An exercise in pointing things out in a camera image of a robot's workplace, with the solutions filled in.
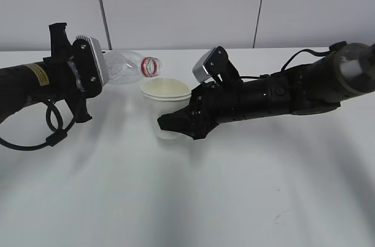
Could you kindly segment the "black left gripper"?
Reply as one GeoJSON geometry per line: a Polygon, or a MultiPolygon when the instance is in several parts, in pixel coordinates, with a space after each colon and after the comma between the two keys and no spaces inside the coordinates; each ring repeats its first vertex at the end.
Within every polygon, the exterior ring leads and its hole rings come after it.
{"type": "Polygon", "coordinates": [[[73,114],[75,123],[92,120],[87,111],[86,92],[79,85],[80,74],[74,57],[74,49],[66,35],[67,23],[49,25],[50,56],[43,58],[43,64],[50,80],[50,98],[64,100],[73,114]]]}

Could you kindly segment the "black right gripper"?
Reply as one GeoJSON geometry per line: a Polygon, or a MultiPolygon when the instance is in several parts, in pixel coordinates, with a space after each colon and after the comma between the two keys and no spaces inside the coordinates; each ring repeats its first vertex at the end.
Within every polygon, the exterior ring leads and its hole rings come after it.
{"type": "Polygon", "coordinates": [[[204,139],[219,124],[243,120],[239,105],[238,88],[226,89],[211,81],[192,90],[188,107],[161,115],[157,122],[162,130],[204,139]]]}

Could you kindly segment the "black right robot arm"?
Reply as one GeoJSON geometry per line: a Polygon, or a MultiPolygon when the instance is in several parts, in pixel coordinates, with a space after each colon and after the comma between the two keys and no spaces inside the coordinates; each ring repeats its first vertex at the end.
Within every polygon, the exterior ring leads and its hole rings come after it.
{"type": "Polygon", "coordinates": [[[314,63],[257,77],[239,75],[225,49],[217,46],[194,66],[198,86],[188,105],[161,115],[158,125],[198,140],[220,124],[281,115],[334,111],[342,101],[374,91],[374,46],[339,42],[312,51],[314,63]]]}

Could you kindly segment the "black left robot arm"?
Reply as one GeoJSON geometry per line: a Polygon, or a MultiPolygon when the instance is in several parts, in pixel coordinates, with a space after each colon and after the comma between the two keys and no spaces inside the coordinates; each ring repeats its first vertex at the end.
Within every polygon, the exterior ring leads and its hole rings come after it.
{"type": "Polygon", "coordinates": [[[1,69],[1,120],[38,103],[48,111],[65,101],[75,123],[92,119],[86,101],[102,90],[97,53],[86,36],[70,43],[66,23],[49,25],[50,55],[42,61],[1,69]]]}

